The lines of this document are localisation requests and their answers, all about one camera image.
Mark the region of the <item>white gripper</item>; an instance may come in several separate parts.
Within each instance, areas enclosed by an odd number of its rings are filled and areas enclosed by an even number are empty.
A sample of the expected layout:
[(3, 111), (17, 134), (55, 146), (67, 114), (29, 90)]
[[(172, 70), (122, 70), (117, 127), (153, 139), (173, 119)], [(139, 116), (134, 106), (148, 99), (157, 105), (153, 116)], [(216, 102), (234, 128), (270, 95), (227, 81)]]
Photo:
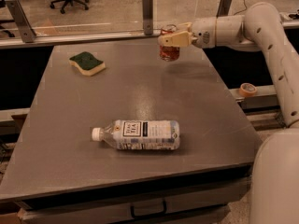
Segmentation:
[(200, 49), (212, 49), (216, 46), (216, 20), (215, 17), (210, 17), (196, 19), (193, 23), (171, 24), (172, 33), (160, 35), (158, 43), (164, 47), (176, 48), (188, 47), (192, 43)]

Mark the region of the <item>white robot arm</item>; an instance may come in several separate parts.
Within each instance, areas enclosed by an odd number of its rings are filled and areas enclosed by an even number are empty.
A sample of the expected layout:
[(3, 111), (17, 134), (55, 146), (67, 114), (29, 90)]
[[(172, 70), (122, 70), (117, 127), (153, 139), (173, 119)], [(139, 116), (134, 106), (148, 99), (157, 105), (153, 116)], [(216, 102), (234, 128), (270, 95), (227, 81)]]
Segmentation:
[(243, 15), (182, 23), (158, 42), (164, 47), (224, 46), (263, 53), (286, 128), (265, 139), (256, 154), (249, 224), (299, 224), (299, 54), (278, 10), (259, 2)]

